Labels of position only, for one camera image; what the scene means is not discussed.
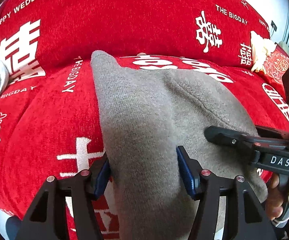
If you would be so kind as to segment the person's right hand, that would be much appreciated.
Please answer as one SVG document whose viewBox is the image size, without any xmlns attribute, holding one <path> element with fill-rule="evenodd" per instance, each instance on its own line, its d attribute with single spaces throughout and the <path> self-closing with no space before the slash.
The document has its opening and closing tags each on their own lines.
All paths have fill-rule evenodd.
<svg viewBox="0 0 289 240">
<path fill-rule="evenodd" d="M 273 174 L 270 180 L 270 186 L 268 188 L 268 197 L 265 202 L 265 211 L 269 220 L 274 220 L 278 218 L 283 213 L 283 202 L 285 197 L 278 189 L 279 185 L 279 176 Z"/>
</svg>

